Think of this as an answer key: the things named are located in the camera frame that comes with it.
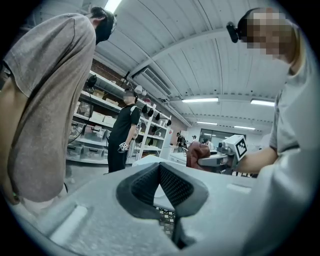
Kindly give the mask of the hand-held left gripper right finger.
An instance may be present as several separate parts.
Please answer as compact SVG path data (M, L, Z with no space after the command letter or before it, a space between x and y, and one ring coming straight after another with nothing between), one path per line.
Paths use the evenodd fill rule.
M241 206L249 198L255 178L217 174L175 163L159 164L160 185L174 207L172 242L178 255L198 255L202 243L230 242Z

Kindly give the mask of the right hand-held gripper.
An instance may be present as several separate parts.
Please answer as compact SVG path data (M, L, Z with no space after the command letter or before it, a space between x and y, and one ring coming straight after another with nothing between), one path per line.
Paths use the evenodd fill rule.
M211 155L210 157L200 158L197 163L199 166L204 167L225 165L225 169L221 173L226 175L233 173L248 151L245 137L238 134L219 142L216 150L224 155Z

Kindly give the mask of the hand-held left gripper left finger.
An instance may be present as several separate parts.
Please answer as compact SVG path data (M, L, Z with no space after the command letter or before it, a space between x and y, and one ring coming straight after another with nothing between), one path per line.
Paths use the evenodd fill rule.
M100 174L62 198L37 228L81 256L167 256L178 251L153 205L159 164Z

